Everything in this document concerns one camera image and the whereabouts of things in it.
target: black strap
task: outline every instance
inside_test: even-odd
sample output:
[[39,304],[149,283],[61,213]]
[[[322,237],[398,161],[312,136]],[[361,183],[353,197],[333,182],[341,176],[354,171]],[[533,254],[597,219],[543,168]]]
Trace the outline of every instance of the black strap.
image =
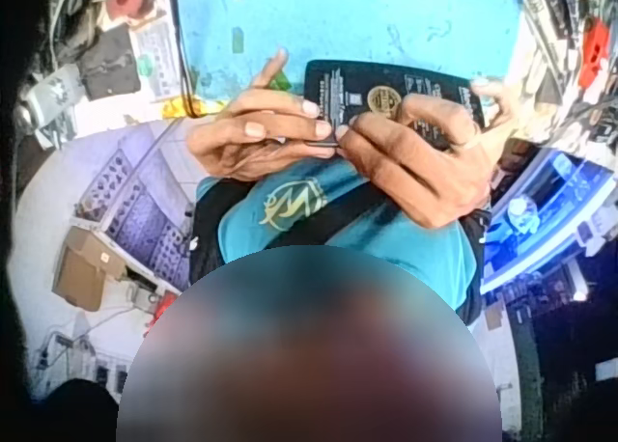
[[[198,248],[191,251],[190,281],[196,283],[224,264],[218,240],[219,222],[235,204],[246,197],[253,183],[221,180],[198,202],[193,223],[193,237]],[[363,213],[383,204],[388,197],[370,182],[337,198],[313,215],[299,220],[271,241],[266,249],[291,245],[322,245]],[[491,222],[491,214],[474,210],[460,219],[476,259],[476,271],[467,288],[464,303],[457,314],[465,324],[479,317],[482,310],[481,279],[485,246],[483,237]]]
[[242,201],[254,183],[220,180],[198,201],[193,217],[192,240],[197,247],[189,257],[189,282],[197,283],[224,264],[219,248],[219,223],[235,204]]
[[473,210],[472,213],[460,219],[463,231],[470,241],[472,254],[476,260],[476,271],[472,281],[465,292],[465,301],[456,310],[457,315],[465,325],[470,325],[481,315],[483,311],[483,296],[481,295],[481,281],[485,268],[485,233],[492,221],[492,215],[481,209]]
[[294,223],[289,230],[271,241],[266,249],[326,244],[351,222],[386,199],[386,195],[370,182],[361,184],[316,213]]

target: gold logo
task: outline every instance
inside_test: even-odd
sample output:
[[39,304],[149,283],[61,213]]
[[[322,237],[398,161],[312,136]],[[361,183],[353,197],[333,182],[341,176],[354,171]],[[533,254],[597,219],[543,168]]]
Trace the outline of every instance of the gold logo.
[[382,114],[388,119],[394,119],[397,109],[402,103],[402,97],[393,88],[379,85],[374,87],[367,95],[369,108],[376,114]]
[[260,225],[268,223],[280,232],[291,225],[286,219],[304,215],[305,218],[326,206],[326,195],[316,179],[290,181],[282,184],[267,196],[264,203],[265,217]]

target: cardboard box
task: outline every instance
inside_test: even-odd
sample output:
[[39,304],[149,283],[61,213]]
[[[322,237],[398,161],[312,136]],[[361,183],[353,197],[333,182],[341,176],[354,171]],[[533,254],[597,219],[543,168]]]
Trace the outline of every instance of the cardboard box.
[[52,291],[75,307],[96,312],[105,276],[120,279],[125,271],[125,261],[95,235],[73,227],[65,238]]
[[87,230],[72,227],[65,238],[65,245],[90,265],[100,268],[113,278],[119,279],[125,274],[125,261]]

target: red tool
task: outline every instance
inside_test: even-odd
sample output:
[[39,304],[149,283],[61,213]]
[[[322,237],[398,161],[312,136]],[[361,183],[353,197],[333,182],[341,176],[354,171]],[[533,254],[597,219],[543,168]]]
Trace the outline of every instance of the red tool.
[[161,315],[163,315],[163,312],[165,312],[167,308],[170,305],[172,305],[176,299],[178,299],[178,296],[169,290],[167,290],[163,294],[163,297],[161,298],[161,300],[158,302],[158,305],[156,306],[156,311],[154,312],[154,318],[148,325],[148,329],[146,330],[146,333],[144,333],[144,337],[146,337],[146,335],[151,331],[151,328],[155,325],[156,321],[159,318],[161,318]]
[[588,32],[583,36],[583,65],[579,75],[579,86],[587,89],[601,70],[601,59],[609,59],[609,28],[596,17]]

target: teal shirt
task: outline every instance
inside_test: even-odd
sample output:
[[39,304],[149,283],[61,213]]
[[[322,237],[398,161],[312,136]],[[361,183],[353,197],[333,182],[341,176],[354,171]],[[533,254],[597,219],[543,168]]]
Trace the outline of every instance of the teal shirt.
[[[348,161],[337,158],[305,159],[257,182],[219,224],[223,260],[227,263],[261,251],[296,220],[315,213],[365,181]],[[216,182],[203,180],[197,199]],[[433,289],[453,309],[464,302],[476,269],[470,243],[458,222],[426,230],[390,202],[362,215],[327,244],[395,263]]]

